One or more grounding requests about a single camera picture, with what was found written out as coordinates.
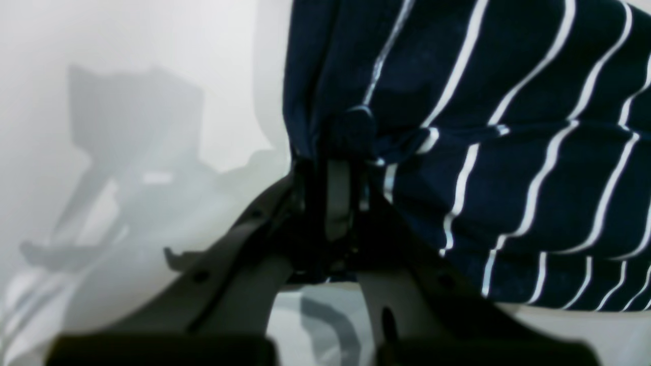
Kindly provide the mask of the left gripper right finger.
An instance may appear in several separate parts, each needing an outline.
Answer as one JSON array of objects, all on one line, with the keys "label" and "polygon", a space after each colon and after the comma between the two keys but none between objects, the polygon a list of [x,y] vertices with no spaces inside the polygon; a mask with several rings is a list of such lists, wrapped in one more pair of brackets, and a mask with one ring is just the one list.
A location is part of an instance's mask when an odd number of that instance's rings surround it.
[{"label": "left gripper right finger", "polygon": [[376,365],[598,365],[585,343],[525,326],[484,299],[375,190],[368,171],[325,165],[327,269],[361,287]]}]

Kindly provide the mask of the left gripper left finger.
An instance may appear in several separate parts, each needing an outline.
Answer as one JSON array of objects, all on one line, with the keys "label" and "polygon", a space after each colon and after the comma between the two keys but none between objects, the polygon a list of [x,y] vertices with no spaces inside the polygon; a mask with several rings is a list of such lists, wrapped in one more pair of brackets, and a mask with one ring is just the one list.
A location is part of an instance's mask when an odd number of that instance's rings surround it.
[{"label": "left gripper left finger", "polygon": [[98,331],[58,337],[46,364],[277,365],[277,294],[323,278],[325,177],[296,162],[162,292]]}]

